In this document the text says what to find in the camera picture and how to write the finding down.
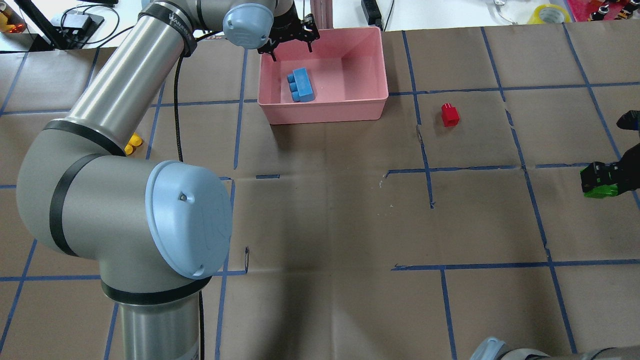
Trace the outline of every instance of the blue tape grid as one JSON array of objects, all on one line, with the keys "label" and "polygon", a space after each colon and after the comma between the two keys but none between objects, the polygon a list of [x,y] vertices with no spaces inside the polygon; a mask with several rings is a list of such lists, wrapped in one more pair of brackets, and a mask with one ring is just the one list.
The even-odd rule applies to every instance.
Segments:
[{"label": "blue tape grid", "polygon": [[[492,67],[493,67],[493,71],[498,83],[498,87],[497,88],[466,88],[466,89],[443,89],[443,90],[429,90],[429,91],[425,91],[425,90],[417,90],[415,87],[415,75],[413,73],[413,65],[412,65],[412,61],[411,61],[411,54],[410,54],[410,49],[409,49],[409,45],[408,45],[408,41],[406,39],[406,33],[403,31],[403,41],[404,41],[404,46],[405,46],[405,51],[406,51],[406,55],[407,55],[407,62],[409,65],[409,71],[410,71],[410,77],[411,77],[411,81],[412,81],[412,91],[411,92],[396,92],[396,93],[390,93],[391,96],[402,96],[402,95],[411,95],[413,96],[413,100],[414,100],[414,106],[415,106],[415,114],[416,114],[416,121],[418,125],[421,125],[422,121],[420,118],[420,108],[419,108],[419,104],[417,101],[417,96],[418,95],[423,95],[423,94],[440,94],[440,93],[447,93],[447,92],[494,92],[494,91],[499,91],[502,98],[504,99],[504,92],[505,91],[517,91],[517,90],[543,90],[543,89],[560,89],[560,88],[587,88],[589,95],[591,96],[591,99],[593,101],[594,107],[596,108],[596,111],[598,113],[598,117],[600,118],[600,121],[603,125],[603,128],[605,130],[605,133],[607,134],[607,137],[611,143],[611,146],[614,150],[614,152],[616,153],[617,157],[620,158],[620,152],[613,140],[613,137],[611,136],[611,132],[609,131],[609,128],[604,120],[604,116],[602,114],[602,111],[600,109],[600,106],[598,104],[598,101],[595,97],[595,94],[593,93],[593,88],[597,88],[597,87],[608,87],[608,86],[638,86],[640,85],[640,82],[626,82],[626,83],[599,83],[599,84],[591,84],[588,81],[588,78],[586,76],[586,73],[584,72],[584,69],[582,67],[582,64],[580,63],[579,57],[577,56],[577,53],[575,52],[575,48],[572,44],[570,35],[568,33],[568,30],[566,28],[565,25],[563,25],[564,28],[564,32],[566,35],[566,39],[570,45],[570,48],[572,50],[573,56],[575,58],[575,61],[577,63],[577,65],[579,66],[580,72],[584,78],[584,85],[552,85],[552,86],[512,86],[512,87],[503,87],[500,83],[500,79],[499,79],[499,73],[497,71],[497,68],[495,66],[495,62],[493,60],[493,54],[491,53],[491,48],[488,42],[488,39],[486,37],[486,33],[484,31],[484,28],[481,28],[482,34],[483,34],[483,38],[485,41],[485,45],[492,63]],[[11,94],[13,93],[13,90],[15,88],[15,85],[18,81],[18,78],[24,68],[24,64],[26,62],[26,58],[27,58],[28,54],[25,54],[24,57],[22,58],[22,61],[19,65],[18,71],[12,81],[12,85],[9,89],[9,92],[4,100],[4,102],[2,103],[2,106],[0,108],[0,116],[2,115],[17,115],[17,114],[34,114],[34,113],[56,113],[56,112],[68,112],[70,111],[70,109],[57,109],[57,110],[33,110],[33,111],[5,111],[6,106],[10,100]],[[90,72],[90,77],[87,80],[86,85],[89,84],[90,80],[91,80],[91,74],[93,73],[94,69],[95,69],[95,64],[97,62],[97,57],[98,57],[98,52],[96,52],[94,59],[93,59],[93,63],[92,63],[92,69]],[[239,141],[240,141],[240,136],[241,136],[241,123],[242,123],[242,108],[243,108],[243,103],[253,103],[253,102],[257,102],[257,99],[244,99],[244,81],[245,81],[245,77],[246,77],[246,62],[247,62],[247,52],[245,51],[244,53],[244,59],[243,59],[243,75],[242,75],[242,86],[241,86],[241,93],[240,93],[240,99],[239,100],[227,100],[227,101],[198,101],[198,102],[181,102],[179,103],[179,106],[194,106],[194,105],[215,105],[215,104],[236,104],[238,103],[239,106],[239,111],[238,111],[238,120],[237,120],[237,131],[236,131],[236,151],[234,153],[234,167],[237,166],[237,160],[238,160],[238,152],[239,152]],[[154,122],[153,122],[153,126],[152,126],[152,132],[151,132],[151,137],[149,139],[149,146],[147,149],[147,158],[150,156],[150,152],[151,152],[151,148],[152,148],[152,143],[153,143],[153,139],[154,139],[154,135],[155,135],[155,130],[156,130],[156,126],[157,126],[157,118],[159,115],[159,109],[162,107],[167,107],[167,106],[173,106],[173,104],[163,104],[162,103],[162,97],[163,97],[163,91],[164,91],[164,85],[161,88],[158,100],[156,102],[155,105],[152,105],[151,108],[155,108],[156,112],[154,114]],[[509,120],[509,123],[511,125],[513,125],[513,119],[511,118],[511,114],[507,112],[507,117]],[[559,287],[559,283],[557,281],[557,275],[555,272],[555,267],[562,267],[562,266],[593,266],[593,265],[640,265],[640,259],[621,259],[621,260],[593,260],[593,261],[553,261],[551,254],[549,252],[549,250],[546,248],[546,236],[544,234],[544,228],[543,228],[543,224],[540,218],[540,213],[538,210],[538,206],[536,204],[535,201],[535,195],[533,193],[533,189],[531,187],[531,181],[529,179],[529,175],[528,175],[528,171],[525,167],[524,164],[524,157],[522,156],[522,150],[520,148],[520,144],[517,138],[517,133],[514,129],[512,129],[512,134],[513,134],[513,138],[514,138],[514,142],[516,143],[516,147],[518,148],[518,155],[520,157],[520,161],[521,161],[521,169],[524,171],[525,174],[525,180],[527,181],[527,188],[529,189],[529,194],[532,200],[532,206],[534,208],[534,212],[536,214],[536,220],[538,221],[538,227],[541,233],[541,238],[543,240],[543,244],[545,246],[545,251],[547,252],[547,256],[548,256],[548,261],[547,262],[539,262],[539,263],[498,263],[498,264],[457,264],[457,265],[414,265],[414,266],[396,266],[395,268],[392,269],[392,271],[424,271],[424,270],[438,270],[441,273],[441,280],[442,280],[442,291],[443,291],[443,300],[444,300],[444,306],[445,306],[445,314],[447,317],[447,328],[449,331],[449,339],[450,339],[450,345],[451,345],[451,353],[452,353],[452,358],[457,360],[457,354],[456,354],[456,345],[455,345],[455,339],[454,339],[454,332],[453,332],[453,324],[452,324],[452,320],[451,320],[451,309],[449,307],[449,296],[448,296],[448,289],[447,289],[447,283],[446,283],[446,276],[445,276],[445,271],[446,270],[458,270],[458,269],[486,269],[486,268],[533,268],[533,267],[549,267],[551,274],[552,274],[552,279],[554,281],[554,288],[556,289],[556,295],[558,297],[558,302],[559,302],[559,306],[561,308],[561,312],[563,314],[563,322],[565,324],[565,328],[567,331],[567,336],[569,337],[570,340],[570,345],[572,347],[572,351],[575,353],[576,349],[575,349],[575,342],[573,340],[573,335],[571,332],[571,328],[569,325],[569,320],[568,317],[566,315],[566,311],[564,310],[564,304],[563,304],[563,299],[562,299],[562,295],[561,295],[561,291],[560,291],[560,287]],[[426,180],[427,180],[427,185],[428,185],[428,191],[429,191],[429,202],[431,204],[431,207],[433,207],[433,192],[431,189],[431,177],[430,177],[430,173],[431,172],[442,172],[442,171],[458,171],[458,170],[502,170],[502,169],[515,169],[518,167],[514,167],[513,165],[504,165],[504,166],[490,166],[490,167],[468,167],[468,168],[457,168],[457,167],[443,167],[443,168],[430,168],[428,166],[428,157],[424,148],[424,144],[421,145],[421,151],[422,151],[422,157],[423,157],[423,161],[424,161],[424,168],[416,168],[416,169],[395,169],[395,170],[389,170],[389,172],[387,173],[387,175],[390,174],[409,174],[409,173],[425,173],[426,175]],[[561,167],[585,167],[586,165],[588,165],[587,163],[574,163],[574,164],[562,164],[562,163],[558,163],[558,164],[539,164],[536,165],[536,168],[561,168]],[[268,175],[258,175],[256,176],[256,179],[277,179],[279,178],[278,174],[268,174]],[[229,178],[221,178],[221,180],[231,180]],[[235,196],[235,182],[232,181],[232,203],[234,200],[234,196]],[[2,189],[14,189],[15,185],[14,184],[0,184],[0,190]],[[638,205],[638,207],[640,208],[640,199],[638,198],[637,194],[634,192],[634,198],[636,200],[636,203]],[[3,331],[3,337],[0,340],[0,352],[2,351],[2,348],[4,346],[4,342],[6,340],[6,335],[8,333],[10,324],[11,324],[11,320],[13,318],[13,314],[15,312],[15,308],[17,307],[19,298],[20,298],[20,293],[22,291],[22,286],[24,285],[24,283],[26,281],[68,281],[68,280],[96,280],[96,279],[100,279],[99,275],[63,275],[63,276],[26,276],[29,265],[31,263],[31,259],[33,258],[33,251],[35,249],[36,246],[36,240],[34,240],[31,250],[29,252],[29,256],[23,271],[22,276],[20,277],[0,277],[0,282],[4,282],[4,281],[16,281],[19,282],[19,287],[18,290],[16,291],[16,295],[12,304],[12,308],[9,314],[9,317],[7,319],[6,325],[4,327],[4,331]],[[223,271],[218,272],[215,274],[215,276],[220,276],[222,277],[222,286],[221,286],[221,291],[220,291],[220,308],[218,309],[218,326],[217,326],[217,332],[216,332],[216,359],[220,358],[220,343],[221,343],[221,334],[222,334],[222,323],[223,323],[223,312],[224,312],[224,303],[225,303],[225,295],[226,295],[226,283],[227,283],[227,277],[228,276],[235,276],[235,275],[244,275],[246,274],[247,269],[245,269],[244,271],[229,271],[228,270],[228,257],[227,260],[225,261],[225,264],[223,266]],[[113,314],[112,314],[112,318],[111,318],[111,323],[110,323],[110,328],[109,328],[109,336],[107,339],[107,347],[105,349],[105,356],[104,359],[108,359],[109,357],[109,351],[110,351],[110,345],[111,345],[111,340],[113,338],[113,329],[115,327],[115,319],[116,319],[116,314],[118,312],[118,307],[117,305],[114,306],[113,309]]]}]

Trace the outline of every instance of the black band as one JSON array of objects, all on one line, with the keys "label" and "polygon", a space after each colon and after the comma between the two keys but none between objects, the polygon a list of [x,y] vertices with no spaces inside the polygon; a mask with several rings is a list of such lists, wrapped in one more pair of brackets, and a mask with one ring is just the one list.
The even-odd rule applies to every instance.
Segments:
[{"label": "black band", "polygon": [[167,3],[169,5],[172,5],[173,7],[175,7],[176,9],[182,11],[182,13],[187,17],[187,20],[189,21],[189,25],[191,25],[191,29],[195,29],[196,26],[195,24],[193,24],[193,21],[191,20],[191,18],[189,17],[188,12],[184,11],[183,8],[180,7],[180,5],[174,3],[173,1],[169,1],[169,0],[160,0],[160,2],[162,3]]},{"label": "black band", "polygon": [[71,256],[77,256],[77,254],[71,250],[65,237],[65,232],[62,229],[62,209],[65,207],[65,199],[67,198],[67,192],[71,183],[76,178],[76,175],[82,168],[89,164],[92,160],[104,156],[103,154],[89,154],[80,158],[71,165],[67,171],[62,175],[56,185],[56,189],[53,191],[51,197],[51,206],[49,206],[49,230],[51,231],[51,237],[56,245],[65,254]]},{"label": "black band", "polygon": [[209,30],[209,28],[207,28],[207,24],[204,22],[204,17],[202,17],[202,0],[196,0],[196,11],[198,12],[198,20],[200,21],[202,29]]},{"label": "black band", "polygon": [[196,280],[177,289],[159,291],[157,293],[130,293],[128,291],[114,289],[102,281],[102,290],[109,298],[111,298],[111,300],[124,304],[158,305],[184,299],[189,295],[193,295],[202,290],[210,280],[211,276],[206,277],[205,279]]},{"label": "black band", "polygon": [[93,130],[90,127],[76,124],[75,122],[66,121],[66,120],[53,120],[53,121],[50,121],[44,127],[44,129],[45,130],[47,129],[62,130],[68,133],[76,134],[100,145],[103,149],[107,150],[111,155],[126,156],[126,154],[124,153],[124,150],[122,150],[119,146],[117,146],[115,142],[111,141],[111,139],[100,134],[99,132],[97,132],[96,130]]},{"label": "black band", "polygon": [[193,37],[192,32],[189,31],[189,26],[187,25],[186,22],[184,22],[184,20],[182,20],[180,16],[176,15],[176,13],[174,13],[173,11],[157,3],[149,4],[148,7],[146,7],[144,10],[142,10],[142,12],[140,12],[140,14],[138,15],[138,18],[141,18],[145,15],[154,17],[162,21],[163,23],[171,26],[176,31],[178,31],[178,33],[182,36],[182,39],[184,40],[184,50],[182,51],[182,55],[185,58],[188,58],[189,56],[191,56],[191,53],[193,53],[193,51],[196,49],[196,46],[198,44],[196,43],[196,39],[195,37]]}]

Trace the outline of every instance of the red object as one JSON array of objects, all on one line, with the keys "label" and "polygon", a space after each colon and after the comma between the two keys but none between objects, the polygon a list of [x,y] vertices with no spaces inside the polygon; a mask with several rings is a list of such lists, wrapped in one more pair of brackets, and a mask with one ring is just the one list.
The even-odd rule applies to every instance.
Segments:
[{"label": "red object", "polygon": [[460,121],[460,115],[458,115],[456,108],[449,103],[442,105],[442,122],[444,126],[456,126],[458,125],[458,121]]},{"label": "red object", "polygon": [[[573,17],[577,22],[587,21],[589,14],[598,11],[598,8],[604,4],[600,1],[590,2],[586,0],[567,0],[567,3],[569,4],[569,10],[573,13]],[[609,3],[609,13],[604,19],[613,20],[627,3],[627,0]]]}]

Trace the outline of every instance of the wire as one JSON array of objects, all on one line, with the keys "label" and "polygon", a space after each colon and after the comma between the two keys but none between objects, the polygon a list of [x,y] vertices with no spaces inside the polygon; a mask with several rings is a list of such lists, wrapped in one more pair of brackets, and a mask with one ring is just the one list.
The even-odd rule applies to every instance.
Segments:
[{"label": "wire", "polygon": [[200,360],[204,360],[204,301],[202,291],[198,294],[198,307],[200,308]]},{"label": "wire", "polygon": [[100,44],[100,45],[96,46],[95,48],[96,48],[96,49],[101,48],[102,46],[104,46],[104,44],[106,44],[106,43],[108,43],[108,42],[112,41],[112,40],[113,40],[113,39],[115,39],[116,37],[119,37],[120,35],[122,35],[122,33],[126,32],[126,31],[129,31],[129,30],[131,30],[131,29],[133,29],[133,26],[129,26],[128,28],[123,29],[122,31],[120,31],[119,33],[117,33],[117,34],[113,35],[112,37],[108,38],[108,39],[107,39],[107,40],[105,40],[102,44]]},{"label": "wire", "polygon": [[387,15],[387,21],[385,21],[385,28],[382,31],[386,31],[387,26],[389,26],[389,19],[391,19],[391,13],[394,12],[395,4],[396,4],[396,0],[391,0],[391,7],[389,8],[389,14]]},{"label": "wire", "polygon": [[[204,34],[196,38],[196,42],[204,40],[217,32]],[[180,69],[182,68],[183,55],[180,55],[175,66],[175,75],[173,77],[173,114],[175,115],[175,144],[178,148],[178,160],[183,162],[182,158],[182,142],[180,141],[180,116],[178,114],[178,79],[180,78]],[[200,360],[204,359],[204,302],[202,300],[202,291],[198,294],[198,307],[200,312]]]},{"label": "wire", "polygon": [[[88,40],[89,40],[88,38],[84,42],[80,42],[80,41],[77,41],[77,40],[73,39],[72,37],[70,37],[67,32],[64,32],[65,19],[67,18],[67,14],[70,11],[73,11],[73,10],[77,11],[77,9],[84,8],[84,10],[82,11],[82,14],[84,15],[84,14],[86,14],[87,10],[89,10],[91,8],[97,8],[97,7],[107,8],[110,11],[112,11],[114,14],[116,14],[116,26],[113,28],[113,30],[111,30],[109,35],[107,35],[106,37],[104,37],[104,38],[102,38],[100,40],[96,40],[96,41],[93,41],[93,42],[88,42]],[[76,6],[75,8],[67,9],[67,10],[65,10],[65,12],[62,13],[62,18],[60,19],[60,30],[61,30],[62,35],[64,37],[66,37],[67,39],[69,39],[73,43],[81,44],[80,47],[83,47],[85,45],[98,44],[99,42],[103,42],[103,41],[107,40],[111,35],[113,35],[113,33],[116,32],[116,30],[118,29],[119,25],[120,25],[120,14],[118,14],[118,12],[114,8],[112,8],[110,6],[103,5],[103,4],[80,5],[80,6]]]},{"label": "wire", "polygon": [[[215,35],[217,32],[204,34],[196,38],[196,42],[202,41],[211,35]],[[175,76],[173,77],[173,115],[175,119],[175,144],[178,148],[178,160],[182,162],[182,142],[180,140],[180,115],[178,114],[178,79],[180,78],[180,68],[182,67],[183,55],[180,55],[178,62],[175,66]]]}]

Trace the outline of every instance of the light blue joint cap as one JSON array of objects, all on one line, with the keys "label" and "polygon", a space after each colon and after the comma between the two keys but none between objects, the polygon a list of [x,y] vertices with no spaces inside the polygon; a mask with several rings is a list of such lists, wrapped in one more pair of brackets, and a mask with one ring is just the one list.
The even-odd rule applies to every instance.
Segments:
[{"label": "light blue joint cap", "polygon": [[257,49],[269,40],[273,12],[264,5],[248,3],[235,6],[225,15],[222,30],[234,45]]},{"label": "light blue joint cap", "polygon": [[476,349],[470,360],[495,360],[504,346],[504,341],[494,338],[486,338]]},{"label": "light blue joint cap", "polygon": [[231,240],[231,203],[224,184],[203,167],[158,164],[147,181],[147,223],[164,260],[178,274],[204,279],[222,266]]}]

